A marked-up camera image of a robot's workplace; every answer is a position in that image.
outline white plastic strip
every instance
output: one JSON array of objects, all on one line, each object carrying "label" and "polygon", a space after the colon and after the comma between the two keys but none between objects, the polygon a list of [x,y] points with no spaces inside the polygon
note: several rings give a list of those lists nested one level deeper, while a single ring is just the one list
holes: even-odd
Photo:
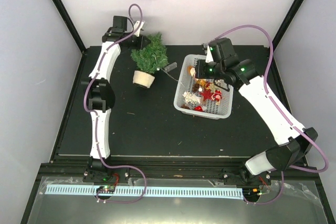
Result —
[{"label": "white plastic strip", "polygon": [[[100,186],[87,185],[47,185],[45,194],[53,195],[96,195]],[[114,196],[139,197],[143,186],[117,186]],[[111,196],[111,193],[99,195]],[[225,198],[243,199],[241,188],[202,188],[202,187],[155,187],[148,186],[145,197],[181,197],[181,198]]]}]

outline red wire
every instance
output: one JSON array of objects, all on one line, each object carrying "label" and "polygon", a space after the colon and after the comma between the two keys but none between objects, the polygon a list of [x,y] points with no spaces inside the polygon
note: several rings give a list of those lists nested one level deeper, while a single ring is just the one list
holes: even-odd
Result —
[{"label": "red wire", "polygon": [[118,184],[118,182],[119,182],[119,175],[116,174],[116,173],[113,173],[112,175],[116,177],[116,181],[115,181],[115,183],[113,184],[114,186],[116,186],[116,185]]},{"label": "red wire", "polygon": [[271,188],[266,184],[266,182],[263,180],[263,178],[261,176],[259,176],[259,179],[261,180],[261,182],[267,186],[267,188],[271,191]]}]

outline red ornament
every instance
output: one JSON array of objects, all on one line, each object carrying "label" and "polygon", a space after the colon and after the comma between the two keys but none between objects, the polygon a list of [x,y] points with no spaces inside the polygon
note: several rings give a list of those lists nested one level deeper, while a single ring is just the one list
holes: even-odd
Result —
[{"label": "red ornament", "polygon": [[207,99],[212,99],[213,93],[211,93],[210,89],[205,89],[203,92],[201,92],[201,95],[203,96],[203,101],[206,101]]},{"label": "red ornament", "polygon": [[215,93],[212,94],[211,100],[219,102],[222,99],[222,92],[220,90],[216,90]]},{"label": "red ornament", "polygon": [[202,106],[197,106],[194,108],[195,111],[203,112]]}]

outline clear plastic sheet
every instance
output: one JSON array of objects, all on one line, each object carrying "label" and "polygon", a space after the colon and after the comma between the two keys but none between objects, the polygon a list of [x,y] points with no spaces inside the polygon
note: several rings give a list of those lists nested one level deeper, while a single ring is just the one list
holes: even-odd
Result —
[{"label": "clear plastic sheet", "polygon": [[[143,186],[143,179],[129,179],[130,186]],[[242,200],[193,198],[143,198],[135,204],[100,204],[89,196],[45,195],[49,184],[82,185],[81,178],[45,177],[41,181],[28,223],[305,223],[327,224],[314,181],[286,181],[283,196],[266,206],[246,205]],[[149,186],[232,187],[220,180],[148,179]],[[272,181],[274,198],[280,189]]]}]

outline christmas ornament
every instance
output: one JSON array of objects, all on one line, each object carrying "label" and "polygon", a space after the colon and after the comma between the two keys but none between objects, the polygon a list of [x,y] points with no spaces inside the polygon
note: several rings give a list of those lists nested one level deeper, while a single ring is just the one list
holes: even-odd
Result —
[{"label": "christmas ornament", "polygon": [[202,87],[206,86],[206,80],[205,79],[198,79],[196,81],[197,84],[201,85]]},{"label": "christmas ornament", "polygon": [[222,92],[220,90],[215,90],[215,93],[212,94],[211,100],[219,102],[222,99]]},{"label": "christmas ornament", "polygon": [[198,103],[198,104],[200,104],[200,102],[201,102],[200,97],[198,97],[194,94],[191,94],[190,92],[184,92],[183,97],[184,97],[184,101],[186,103]]},{"label": "christmas ornament", "polygon": [[193,85],[192,91],[193,91],[194,93],[196,93],[200,87],[201,87],[201,85],[199,85],[198,83],[195,83],[195,84]]},{"label": "christmas ornament", "polygon": [[186,104],[182,105],[181,108],[182,108],[182,109],[186,109],[186,110],[189,110],[189,109],[190,109],[189,106],[186,105]]},{"label": "christmas ornament", "polygon": [[195,111],[200,111],[200,112],[204,112],[206,110],[206,106],[197,106],[194,108]]},{"label": "christmas ornament", "polygon": [[201,92],[201,95],[203,96],[203,101],[206,101],[206,100],[211,100],[212,99],[212,95],[213,93],[211,93],[211,90],[209,89],[206,89],[204,90],[203,92]]}]

